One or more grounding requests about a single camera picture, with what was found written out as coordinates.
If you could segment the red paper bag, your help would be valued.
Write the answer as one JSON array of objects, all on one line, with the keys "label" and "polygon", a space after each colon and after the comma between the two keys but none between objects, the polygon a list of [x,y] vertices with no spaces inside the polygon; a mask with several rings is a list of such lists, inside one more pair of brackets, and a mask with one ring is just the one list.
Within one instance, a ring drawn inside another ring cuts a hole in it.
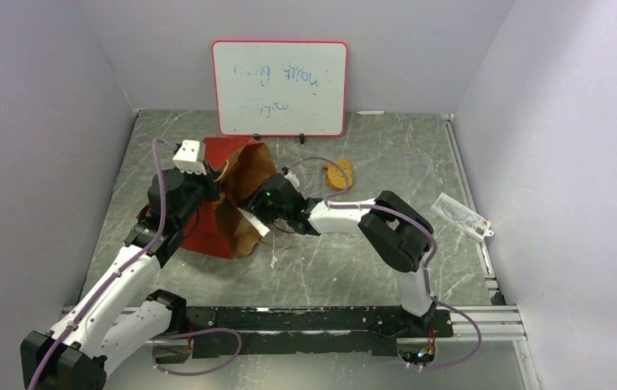
[{"label": "red paper bag", "polygon": [[[214,181],[220,183],[219,200],[202,204],[199,215],[186,227],[179,249],[224,259],[245,257],[261,237],[237,207],[277,173],[273,157],[265,143],[251,138],[207,137],[202,143],[206,174],[216,174]],[[165,201],[160,208],[164,218]]]}]

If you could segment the orange fake bread piece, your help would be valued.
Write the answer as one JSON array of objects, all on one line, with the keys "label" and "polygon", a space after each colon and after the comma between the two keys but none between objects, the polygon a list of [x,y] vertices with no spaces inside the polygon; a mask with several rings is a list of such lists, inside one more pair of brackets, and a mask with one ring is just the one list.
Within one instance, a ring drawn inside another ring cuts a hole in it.
[{"label": "orange fake bread piece", "polygon": [[353,166],[348,159],[342,158],[324,165],[325,182],[330,189],[342,191],[354,184]]}]

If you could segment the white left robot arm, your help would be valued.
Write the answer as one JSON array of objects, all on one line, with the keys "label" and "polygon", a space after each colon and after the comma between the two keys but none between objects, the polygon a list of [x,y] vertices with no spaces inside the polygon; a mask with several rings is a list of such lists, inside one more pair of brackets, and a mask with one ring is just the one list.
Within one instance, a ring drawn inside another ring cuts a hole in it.
[{"label": "white left robot arm", "polygon": [[102,389],[110,374],[146,341],[189,330],[186,300],[151,293],[133,314],[118,317],[185,240],[201,206],[219,200],[220,172],[159,170],[148,202],[112,264],[76,306],[48,331],[31,331],[20,346],[27,389]]}]

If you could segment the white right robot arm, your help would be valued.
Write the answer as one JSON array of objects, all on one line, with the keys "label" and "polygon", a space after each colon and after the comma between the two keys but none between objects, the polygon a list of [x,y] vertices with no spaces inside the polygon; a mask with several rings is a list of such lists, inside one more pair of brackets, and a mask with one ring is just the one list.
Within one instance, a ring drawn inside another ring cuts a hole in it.
[{"label": "white right robot arm", "polygon": [[433,325],[437,308],[428,264],[437,253],[434,229],[420,213],[392,191],[365,201],[304,197],[282,174],[264,180],[240,202],[240,209],[263,225],[281,220],[299,235],[359,234],[398,279],[402,326],[422,336]]}]

